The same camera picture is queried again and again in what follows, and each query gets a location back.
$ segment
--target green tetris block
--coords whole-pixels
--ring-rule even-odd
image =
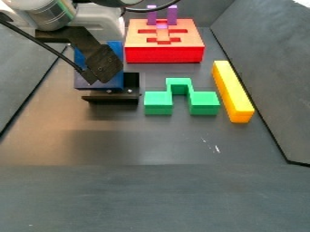
[[[216,115],[220,107],[215,92],[193,92],[189,78],[167,78],[165,92],[145,92],[145,114],[172,114],[172,95],[187,95],[191,115]]]
[[[172,95],[169,92],[145,92],[144,113],[172,114]]]
[[[165,79],[165,84],[167,84],[167,90],[171,90],[172,95],[187,95],[188,93],[188,88],[191,86],[191,80],[189,78],[173,78],[169,77]]]

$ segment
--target purple block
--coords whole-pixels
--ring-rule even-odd
[[[148,5],[148,9],[156,8],[156,5]],[[157,12],[148,12],[148,25],[156,25]]]
[[[176,25],[176,19],[177,19],[177,6],[171,5],[168,7],[167,24]]]

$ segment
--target gray wall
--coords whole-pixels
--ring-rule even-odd
[[[288,160],[310,164],[310,9],[236,0],[212,25]]]
[[[0,26],[0,134],[42,80],[56,56]],[[53,44],[58,51],[64,45]]]
[[[145,8],[147,5],[161,5],[169,0],[147,0],[135,8]],[[215,19],[224,12],[235,0],[181,0],[177,3],[179,16],[193,18],[197,26],[211,26]],[[165,17],[165,11],[159,12],[160,17]],[[125,22],[128,18],[145,18],[145,14],[125,14]]]

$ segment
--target yellow block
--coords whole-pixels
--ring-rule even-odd
[[[247,123],[253,115],[253,107],[228,61],[213,62],[212,77],[223,99],[229,121]]]

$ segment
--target red base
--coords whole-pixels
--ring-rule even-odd
[[[147,25],[147,19],[130,20],[124,43],[128,63],[200,63],[203,53],[204,44],[191,19],[177,19],[177,25],[165,29]]]

